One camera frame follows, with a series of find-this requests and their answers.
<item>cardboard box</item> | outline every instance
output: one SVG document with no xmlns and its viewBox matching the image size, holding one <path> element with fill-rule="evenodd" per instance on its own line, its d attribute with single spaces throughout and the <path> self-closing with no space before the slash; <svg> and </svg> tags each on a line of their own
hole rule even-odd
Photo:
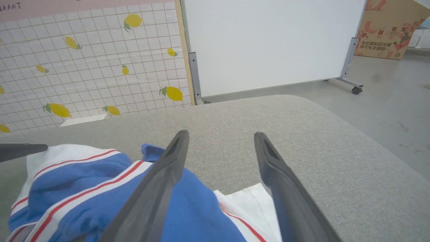
<svg viewBox="0 0 430 242">
<path fill-rule="evenodd" d="M 402 59 L 412 33 L 430 16 L 413 0 L 367 0 L 356 56 Z"/>
</svg>

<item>pink wall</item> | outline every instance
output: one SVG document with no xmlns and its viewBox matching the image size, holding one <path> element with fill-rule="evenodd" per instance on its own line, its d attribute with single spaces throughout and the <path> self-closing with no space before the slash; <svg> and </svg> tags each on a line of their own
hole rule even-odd
<svg viewBox="0 0 430 242">
<path fill-rule="evenodd" d="M 2 9 L 0 12 L 0 22 L 31 19 L 90 9 L 172 1 L 173 0 L 2 0 L 0 3 Z"/>
</svg>

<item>caster wheel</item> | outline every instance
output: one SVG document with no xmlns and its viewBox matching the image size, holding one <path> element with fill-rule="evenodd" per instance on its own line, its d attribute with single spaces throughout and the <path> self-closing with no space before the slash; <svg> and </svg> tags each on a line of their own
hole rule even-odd
<svg viewBox="0 0 430 242">
<path fill-rule="evenodd" d="M 354 94 L 359 94 L 359 93 L 361 93 L 363 91 L 363 89 L 361 88 L 361 87 L 354 87 L 353 89 L 352 89 L 352 93 L 354 93 Z"/>
</svg>

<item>gray cushion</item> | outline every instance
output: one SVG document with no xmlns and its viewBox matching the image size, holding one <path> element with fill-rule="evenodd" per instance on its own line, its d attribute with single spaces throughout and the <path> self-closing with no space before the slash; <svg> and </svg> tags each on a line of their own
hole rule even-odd
<svg viewBox="0 0 430 242">
<path fill-rule="evenodd" d="M 190 132 L 186 167 L 227 194 L 261 182 L 253 134 L 263 131 L 347 241 L 430 238 L 430 184 L 361 131 L 297 96 L 264 96 L 76 124 L 0 142 L 76 143 L 141 159 L 143 143 L 166 147 Z M 25 174 L 23 159 L 0 164 L 1 236 Z"/>
</svg>

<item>metal leg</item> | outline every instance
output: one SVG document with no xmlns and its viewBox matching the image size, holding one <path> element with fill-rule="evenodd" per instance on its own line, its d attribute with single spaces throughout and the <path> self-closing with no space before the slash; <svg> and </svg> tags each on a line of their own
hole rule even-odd
<svg viewBox="0 0 430 242">
<path fill-rule="evenodd" d="M 349 85 L 354 86 L 354 88 L 352 89 L 352 92 L 354 94 L 359 94 L 360 92 L 363 91 L 362 90 L 363 84 L 359 84 L 359 83 L 354 82 L 353 80 L 347 79 L 346 75 L 347 75 L 349 68 L 351 66 L 352 58 L 354 56 L 355 46 L 357 46 L 357 44 L 358 44 L 358 38 L 352 38 L 347 57 L 345 59 L 345 64 L 344 64 L 344 67 L 342 68 L 341 77 L 337 78 L 339 81 L 342 81 L 344 83 L 347 83 Z"/>
<path fill-rule="evenodd" d="M 203 105 L 202 94 L 200 93 L 199 69 L 197 68 L 197 55 L 195 52 L 188 53 L 190 61 L 191 80 L 193 82 L 194 99 L 196 105 Z"/>
</svg>

